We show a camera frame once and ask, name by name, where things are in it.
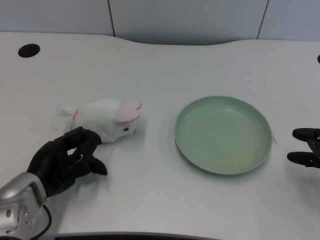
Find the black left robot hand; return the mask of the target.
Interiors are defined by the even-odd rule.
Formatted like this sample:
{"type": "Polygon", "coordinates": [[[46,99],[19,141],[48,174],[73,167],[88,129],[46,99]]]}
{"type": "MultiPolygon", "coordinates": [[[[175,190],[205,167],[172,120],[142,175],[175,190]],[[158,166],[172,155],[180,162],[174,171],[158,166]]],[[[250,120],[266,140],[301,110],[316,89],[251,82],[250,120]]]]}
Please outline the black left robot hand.
{"type": "Polygon", "coordinates": [[[48,198],[58,195],[79,177],[108,174],[105,164],[94,157],[101,143],[97,133],[77,127],[43,145],[33,156],[27,172],[40,179],[48,198]]]}

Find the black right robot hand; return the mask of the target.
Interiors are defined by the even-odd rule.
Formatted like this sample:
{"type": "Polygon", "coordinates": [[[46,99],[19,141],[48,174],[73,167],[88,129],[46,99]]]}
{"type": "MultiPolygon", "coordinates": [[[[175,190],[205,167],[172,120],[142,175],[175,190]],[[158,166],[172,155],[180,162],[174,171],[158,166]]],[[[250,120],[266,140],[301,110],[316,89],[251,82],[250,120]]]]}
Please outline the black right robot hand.
{"type": "Polygon", "coordinates": [[[311,152],[289,152],[287,159],[295,164],[305,167],[320,168],[320,129],[319,128],[296,128],[292,136],[302,142],[306,142],[311,152]]]}

